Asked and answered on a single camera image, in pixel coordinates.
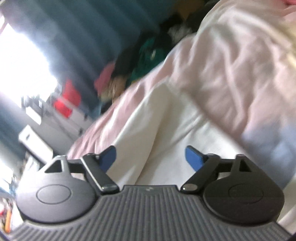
bedding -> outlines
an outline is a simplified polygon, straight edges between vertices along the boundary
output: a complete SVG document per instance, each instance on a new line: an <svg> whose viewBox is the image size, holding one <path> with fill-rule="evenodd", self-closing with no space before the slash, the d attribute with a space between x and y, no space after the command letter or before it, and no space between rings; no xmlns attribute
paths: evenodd
<svg viewBox="0 0 296 241"><path fill-rule="evenodd" d="M183 39L163 63L130 86L75 142L68 157L100 153L114 144L139 105L168 78L203 116L285 187L296 167L294 19L295 8L278 0L219 1L198 32Z"/></svg>

